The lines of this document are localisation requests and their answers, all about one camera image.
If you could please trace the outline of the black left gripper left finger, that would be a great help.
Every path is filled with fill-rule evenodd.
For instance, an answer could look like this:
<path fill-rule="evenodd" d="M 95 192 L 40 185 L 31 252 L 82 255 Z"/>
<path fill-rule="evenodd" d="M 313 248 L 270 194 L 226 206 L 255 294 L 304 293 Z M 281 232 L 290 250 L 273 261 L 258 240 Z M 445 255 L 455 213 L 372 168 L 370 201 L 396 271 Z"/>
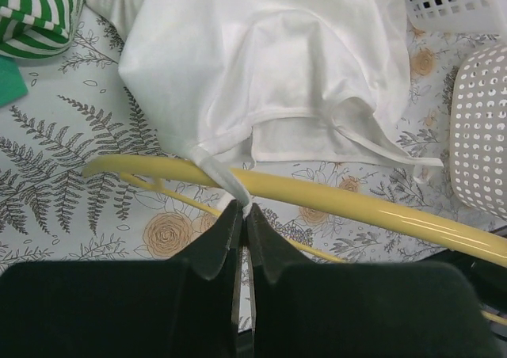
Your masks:
<path fill-rule="evenodd" d="M 38 261 L 1 276 L 4 357 L 233 357 L 242 210 L 158 261 Z"/>

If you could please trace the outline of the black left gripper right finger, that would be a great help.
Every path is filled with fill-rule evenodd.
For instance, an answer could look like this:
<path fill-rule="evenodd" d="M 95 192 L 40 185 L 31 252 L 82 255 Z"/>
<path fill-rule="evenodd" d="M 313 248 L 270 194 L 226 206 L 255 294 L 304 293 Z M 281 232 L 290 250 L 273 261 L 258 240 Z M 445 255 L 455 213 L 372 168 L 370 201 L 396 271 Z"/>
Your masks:
<path fill-rule="evenodd" d="M 257 357 L 496 357 L 477 296 L 456 268 L 319 264 L 269 224 L 246 218 Z"/>

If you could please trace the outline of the yellow plastic hanger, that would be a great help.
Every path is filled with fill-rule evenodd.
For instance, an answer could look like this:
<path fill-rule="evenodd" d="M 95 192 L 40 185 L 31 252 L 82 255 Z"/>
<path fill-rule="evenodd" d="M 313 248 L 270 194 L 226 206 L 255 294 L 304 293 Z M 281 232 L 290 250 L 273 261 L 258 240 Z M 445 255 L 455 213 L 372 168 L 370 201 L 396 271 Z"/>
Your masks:
<path fill-rule="evenodd" d="M 506 240 L 496 234 L 344 189 L 244 169 L 231 172 L 255 196 L 353 219 L 506 266 Z M 99 173 L 118 173 L 121 180 L 139 188 L 162 193 L 214 216 L 221 213 L 165 187 L 167 180 L 217 186 L 206 173 L 185 160 L 108 154 L 90 161 L 82 171 L 85 178 Z"/>

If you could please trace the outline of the green white striped tank top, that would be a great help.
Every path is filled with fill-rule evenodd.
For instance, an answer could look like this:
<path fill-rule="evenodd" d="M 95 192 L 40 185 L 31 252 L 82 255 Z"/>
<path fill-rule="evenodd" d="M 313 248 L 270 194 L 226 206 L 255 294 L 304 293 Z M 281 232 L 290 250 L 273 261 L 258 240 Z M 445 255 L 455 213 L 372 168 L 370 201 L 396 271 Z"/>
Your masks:
<path fill-rule="evenodd" d="M 68 50 L 85 0 L 1 0 L 1 55 L 45 59 Z"/>

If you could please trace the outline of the floral fern patterned tablecloth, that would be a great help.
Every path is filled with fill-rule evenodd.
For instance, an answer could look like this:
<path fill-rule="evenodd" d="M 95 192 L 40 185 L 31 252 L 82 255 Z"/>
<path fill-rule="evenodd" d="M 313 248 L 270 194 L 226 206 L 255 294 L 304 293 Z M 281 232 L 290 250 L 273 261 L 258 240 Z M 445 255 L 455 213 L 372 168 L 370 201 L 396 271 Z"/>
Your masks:
<path fill-rule="evenodd" d="M 28 94 L 1 111 L 1 265 L 22 261 L 166 259 L 201 236 L 214 216 L 118 173 L 85 178 L 108 154 L 171 158 L 117 73 L 113 27 L 82 13 L 73 47 L 20 65 Z M 335 162 L 259 163 L 235 169 L 344 189 L 486 230 L 489 217 L 435 202 L 404 169 Z M 167 180 L 165 187 L 221 211 L 221 189 Z M 311 208 L 255 196 L 273 228 L 320 261 L 417 261 L 443 246 Z"/>

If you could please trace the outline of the white oval perforated basket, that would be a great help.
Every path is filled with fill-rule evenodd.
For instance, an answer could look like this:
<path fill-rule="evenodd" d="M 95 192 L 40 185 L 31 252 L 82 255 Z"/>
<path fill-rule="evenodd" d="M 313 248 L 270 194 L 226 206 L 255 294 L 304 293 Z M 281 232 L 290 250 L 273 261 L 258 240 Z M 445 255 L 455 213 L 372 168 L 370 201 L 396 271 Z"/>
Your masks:
<path fill-rule="evenodd" d="M 469 207 L 506 219 L 506 45 L 479 49 L 456 75 L 450 177 Z"/>

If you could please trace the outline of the white rectangular plastic basket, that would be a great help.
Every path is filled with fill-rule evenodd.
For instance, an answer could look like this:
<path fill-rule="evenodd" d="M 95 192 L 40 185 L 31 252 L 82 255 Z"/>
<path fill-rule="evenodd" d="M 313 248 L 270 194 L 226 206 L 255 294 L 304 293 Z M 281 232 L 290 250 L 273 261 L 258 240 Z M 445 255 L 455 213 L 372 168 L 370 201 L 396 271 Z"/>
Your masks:
<path fill-rule="evenodd" d="M 412 25 L 426 32 L 506 34 L 506 0 L 405 0 Z"/>

